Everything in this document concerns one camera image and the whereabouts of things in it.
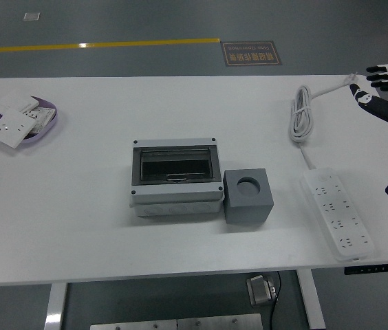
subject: robot finger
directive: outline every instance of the robot finger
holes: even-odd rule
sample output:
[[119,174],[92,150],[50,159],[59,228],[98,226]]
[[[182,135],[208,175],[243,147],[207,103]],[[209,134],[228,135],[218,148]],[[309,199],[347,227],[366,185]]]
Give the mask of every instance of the robot finger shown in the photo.
[[388,72],[388,64],[376,65],[374,67],[368,67],[367,72]]
[[375,88],[388,88],[388,80],[375,81],[371,83],[372,87]]
[[380,90],[381,91],[388,91],[388,87],[381,87]]
[[367,77],[368,81],[377,81],[377,80],[388,80],[388,72],[384,74],[373,74]]
[[377,96],[372,96],[366,91],[360,89],[356,84],[350,85],[354,99],[357,101],[359,107],[366,110],[366,112],[388,122],[388,101]]

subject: gray floor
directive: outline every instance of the gray floor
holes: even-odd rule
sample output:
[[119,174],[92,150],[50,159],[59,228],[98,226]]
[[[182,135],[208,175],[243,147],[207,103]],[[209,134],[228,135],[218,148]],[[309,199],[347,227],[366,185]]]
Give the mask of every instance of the gray floor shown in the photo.
[[[33,11],[40,21],[23,22]],[[0,47],[188,38],[272,40],[283,64],[226,67],[216,44],[71,49],[0,53],[0,77],[365,74],[388,63],[388,0],[0,0]],[[254,312],[248,276],[76,283],[63,328]],[[274,329],[307,329],[296,274],[282,277]],[[314,277],[328,329],[388,329],[388,274]],[[0,287],[0,329],[42,329],[49,289]],[[265,321],[268,308],[260,312]]]

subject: gray box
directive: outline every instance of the gray box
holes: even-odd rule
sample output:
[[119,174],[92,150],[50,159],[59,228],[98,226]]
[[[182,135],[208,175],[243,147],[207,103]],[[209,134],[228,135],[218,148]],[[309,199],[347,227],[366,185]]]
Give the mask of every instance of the gray box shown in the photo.
[[224,171],[226,223],[263,223],[274,206],[264,168]]
[[223,199],[215,138],[133,142],[130,207],[138,217],[219,212]]

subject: circular hole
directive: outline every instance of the circular hole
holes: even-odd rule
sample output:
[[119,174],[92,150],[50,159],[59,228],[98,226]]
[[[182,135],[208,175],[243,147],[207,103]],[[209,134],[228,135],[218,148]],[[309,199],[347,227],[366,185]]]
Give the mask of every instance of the circular hole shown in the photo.
[[253,177],[242,177],[237,182],[237,189],[244,196],[257,196],[260,192],[260,183]]

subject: power strip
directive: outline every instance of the power strip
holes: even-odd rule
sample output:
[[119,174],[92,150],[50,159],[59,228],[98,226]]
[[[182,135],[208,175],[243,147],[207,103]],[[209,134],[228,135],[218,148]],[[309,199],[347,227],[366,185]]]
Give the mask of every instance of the power strip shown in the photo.
[[333,169],[308,170],[301,185],[336,259],[363,259],[374,251],[368,231]]

